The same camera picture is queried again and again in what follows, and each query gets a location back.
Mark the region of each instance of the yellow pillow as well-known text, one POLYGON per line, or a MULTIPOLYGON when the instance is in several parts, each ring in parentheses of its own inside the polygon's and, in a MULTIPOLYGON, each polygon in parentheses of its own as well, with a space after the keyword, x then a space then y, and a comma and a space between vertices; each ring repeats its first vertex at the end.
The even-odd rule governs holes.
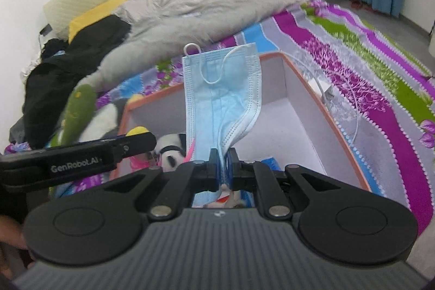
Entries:
POLYGON ((77 35, 81 29, 110 15, 112 11, 125 1, 127 0, 108 0, 107 2, 101 3, 95 8, 71 20, 68 42, 71 43, 74 36, 77 35))

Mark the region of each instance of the panda plush toy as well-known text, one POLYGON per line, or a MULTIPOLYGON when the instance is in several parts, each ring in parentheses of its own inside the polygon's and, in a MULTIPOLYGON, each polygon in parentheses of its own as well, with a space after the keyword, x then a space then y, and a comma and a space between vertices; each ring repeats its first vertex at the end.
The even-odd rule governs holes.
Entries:
POLYGON ((159 138, 154 153, 159 156, 163 172, 174 171, 186 157, 186 134, 167 134, 159 138))

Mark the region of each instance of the gray floor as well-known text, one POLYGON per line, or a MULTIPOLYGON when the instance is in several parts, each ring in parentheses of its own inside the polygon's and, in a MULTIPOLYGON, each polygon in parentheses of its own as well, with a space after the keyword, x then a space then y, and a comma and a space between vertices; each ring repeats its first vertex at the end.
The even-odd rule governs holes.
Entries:
POLYGON ((351 8, 349 0, 330 0, 328 3, 337 4, 342 8, 351 9, 361 19, 368 21, 379 31, 393 38, 406 51, 412 53, 435 73, 435 58, 428 50, 429 36, 416 25, 411 26, 410 21, 396 19, 391 16, 372 13, 368 10, 351 8))
MULTIPOLYGON (((351 9, 361 19, 368 21, 379 31, 392 37, 405 50, 412 53, 435 73, 435 58, 429 51, 429 37, 423 29, 404 19, 372 13, 363 9, 351 8, 349 0, 330 0, 342 8, 351 9)), ((408 262, 426 278, 435 277, 435 218, 420 236, 411 251, 408 262)))

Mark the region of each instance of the black jacket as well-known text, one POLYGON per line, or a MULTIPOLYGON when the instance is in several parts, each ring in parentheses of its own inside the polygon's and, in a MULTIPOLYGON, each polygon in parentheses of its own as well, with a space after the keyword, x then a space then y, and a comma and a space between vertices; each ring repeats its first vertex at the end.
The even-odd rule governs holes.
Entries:
POLYGON ((77 83, 96 71, 105 55, 119 46, 129 31, 129 24, 110 15, 79 31, 64 55, 44 59, 30 73, 23 118, 32 149, 45 146, 77 83))

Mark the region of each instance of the white cable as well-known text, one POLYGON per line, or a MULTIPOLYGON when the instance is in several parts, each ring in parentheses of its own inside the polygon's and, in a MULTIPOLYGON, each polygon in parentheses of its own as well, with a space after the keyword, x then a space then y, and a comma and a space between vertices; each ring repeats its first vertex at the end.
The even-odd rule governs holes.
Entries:
MULTIPOLYGON (((296 57, 286 53, 287 56, 289 56, 290 58, 292 58, 293 60, 295 60, 297 63, 299 63, 301 66, 303 66, 305 69, 307 69, 309 71, 309 73, 312 75, 312 77, 314 78, 317 86, 319 87, 319 90, 322 94, 322 99, 323 99, 323 103, 325 104, 326 108, 328 109, 329 113, 332 116, 332 112, 331 112, 331 107, 328 104, 328 100, 326 99, 325 96, 325 92, 323 91, 322 86, 320 85, 319 80, 317 79, 317 76, 312 72, 312 70, 310 68, 308 68, 302 61, 300 61, 299 59, 297 59, 296 57)), ((327 71, 328 73, 334 74, 334 75, 338 75, 340 76, 340 78, 347 83, 347 85, 349 86, 350 91, 352 92, 353 98, 354 98, 354 103, 355 103, 355 110, 356 110, 356 127, 355 127, 355 133, 352 137, 351 140, 351 144, 353 145, 356 139, 356 134, 358 133, 358 128, 359 128, 359 119, 360 119, 360 112, 359 112, 359 106, 358 106, 358 101, 356 100, 356 95, 355 95, 355 91, 353 90, 351 84, 349 83, 349 80, 347 80, 347 78, 345 78, 341 73, 338 73, 337 71, 334 70, 330 70, 330 69, 319 69, 319 70, 324 70, 327 71)))
MULTIPOLYGON (((194 46, 194 47, 196 47, 196 49, 199 51, 199 53, 201 53, 201 48, 196 44, 196 43, 188 43, 186 46, 184 46, 184 54, 185 55, 188 55, 188 53, 187 53, 187 49, 188 49, 188 47, 190 47, 190 46, 194 46)), ((242 48, 242 47, 246 47, 247 45, 240 45, 240 46, 236 46, 236 47, 234 47, 230 52, 228 52, 226 55, 225 55, 225 57, 223 58, 223 61, 222 61, 222 65, 220 66, 220 74, 219 74, 219 78, 217 79, 217 80, 215 80, 214 82, 209 82, 205 77, 204 77, 204 74, 202 73, 202 61, 203 61, 203 57, 204 56, 201 56, 200 58, 199 58, 199 73, 201 74, 201 77, 202 77, 202 79, 207 83, 207 84, 210 84, 210 85, 213 85, 213 84, 217 84, 218 82, 220 82, 220 80, 222 79, 222 69, 223 69, 223 65, 224 65, 224 63, 225 63, 225 61, 227 60, 227 58, 230 56, 230 55, 232 55, 234 52, 236 52, 237 50, 239 50, 240 48, 242 48)))

